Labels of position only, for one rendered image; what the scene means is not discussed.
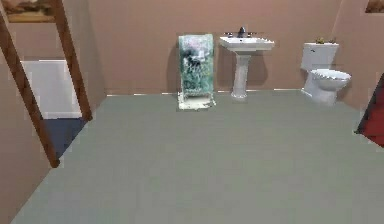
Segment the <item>white pedestal sink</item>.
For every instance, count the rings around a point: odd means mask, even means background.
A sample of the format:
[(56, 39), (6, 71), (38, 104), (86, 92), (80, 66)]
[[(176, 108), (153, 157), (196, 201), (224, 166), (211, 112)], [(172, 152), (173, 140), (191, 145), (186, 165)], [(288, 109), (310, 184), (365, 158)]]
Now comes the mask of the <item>white pedestal sink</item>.
[(236, 100), (245, 100), (251, 57), (260, 51), (270, 51), (275, 46), (275, 42), (259, 37), (221, 37), (219, 43), (236, 55), (235, 77), (231, 96)]

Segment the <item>framed landscape picture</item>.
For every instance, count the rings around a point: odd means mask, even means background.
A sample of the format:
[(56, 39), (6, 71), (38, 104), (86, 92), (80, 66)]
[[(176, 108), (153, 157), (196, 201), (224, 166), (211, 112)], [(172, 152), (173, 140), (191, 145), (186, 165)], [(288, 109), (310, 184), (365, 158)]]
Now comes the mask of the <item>framed landscape picture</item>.
[(10, 23), (53, 23), (54, 13), (50, 0), (1, 0)]

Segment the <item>black sink faucet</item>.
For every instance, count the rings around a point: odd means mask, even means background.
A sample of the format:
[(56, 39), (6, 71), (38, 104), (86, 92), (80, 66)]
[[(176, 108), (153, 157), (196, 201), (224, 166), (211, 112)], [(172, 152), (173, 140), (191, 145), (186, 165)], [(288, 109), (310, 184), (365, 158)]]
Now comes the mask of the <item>black sink faucet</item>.
[(236, 37), (236, 38), (251, 38), (253, 35), (253, 32), (247, 31), (244, 27), (241, 27), (238, 32), (225, 32), (225, 35), (229, 38)]

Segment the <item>green and white trash can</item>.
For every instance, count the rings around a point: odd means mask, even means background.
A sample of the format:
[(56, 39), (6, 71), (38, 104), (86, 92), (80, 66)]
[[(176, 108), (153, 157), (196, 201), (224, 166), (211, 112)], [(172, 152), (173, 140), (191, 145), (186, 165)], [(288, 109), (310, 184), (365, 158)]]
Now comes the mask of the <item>green and white trash can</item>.
[(214, 100), (214, 39), (212, 34), (190, 34), (178, 38), (181, 90), (180, 110), (208, 109)]

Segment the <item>white toilet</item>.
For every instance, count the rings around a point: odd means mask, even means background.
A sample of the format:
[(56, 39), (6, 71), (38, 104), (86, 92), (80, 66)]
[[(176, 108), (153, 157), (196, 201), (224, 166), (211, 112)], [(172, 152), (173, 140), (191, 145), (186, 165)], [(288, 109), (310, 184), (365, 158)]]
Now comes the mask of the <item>white toilet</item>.
[(337, 43), (303, 44), (300, 68), (307, 73), (307, 78), (301, 91), (313, 101), (327, 106), (336, 103), (338, 92), (351, 80), (350, 74), (332, 69), (338, 48)]

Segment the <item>brown wooden door frame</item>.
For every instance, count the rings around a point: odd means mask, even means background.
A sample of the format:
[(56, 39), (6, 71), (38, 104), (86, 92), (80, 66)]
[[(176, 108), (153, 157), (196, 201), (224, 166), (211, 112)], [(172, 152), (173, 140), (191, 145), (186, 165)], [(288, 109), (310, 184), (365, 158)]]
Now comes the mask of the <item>brown wooden door frame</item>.
[[(80, 106), (82, 118), (86, 122), (91, 121), (93, 119), (92, 110), (88, 100), (68, 19), (65, 14), (63, 0), (49, 0), (49, 2), (53, 7), (54, 24), (56, 25), (65, 60), (69, 68), (69, 74)], [(33, 127), (42, 144), (47, 160), (52, 168), (57, 168), (60, 165), (60, 159), (56, 155), (55, 147), (50, 140), (49, 132), (43, 121), (43, 116), (27, 79), (27, 75), (22, 67), (21, 59), (12, 40), (12, 35), (10, 34), (9, 21), (2, 3), (0, 3), (0, 49), (15, 81), (17, 90), (22, 97)]]

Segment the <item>red and black object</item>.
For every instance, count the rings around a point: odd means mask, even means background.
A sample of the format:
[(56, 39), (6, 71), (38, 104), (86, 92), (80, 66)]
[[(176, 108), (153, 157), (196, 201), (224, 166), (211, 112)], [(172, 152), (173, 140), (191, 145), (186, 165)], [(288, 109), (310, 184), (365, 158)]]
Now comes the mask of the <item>red and black object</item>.
[(355, 133), (384, 148), (384, 73), (378, 80)]

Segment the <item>dark framed picture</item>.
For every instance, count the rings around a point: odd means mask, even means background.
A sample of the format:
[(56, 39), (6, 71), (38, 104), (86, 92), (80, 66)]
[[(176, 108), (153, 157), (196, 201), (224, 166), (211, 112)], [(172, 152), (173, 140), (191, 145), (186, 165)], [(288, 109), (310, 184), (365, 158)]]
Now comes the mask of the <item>dark framed picture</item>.
[(369, 0), (365, 12), (384, 13), (384, 0)]

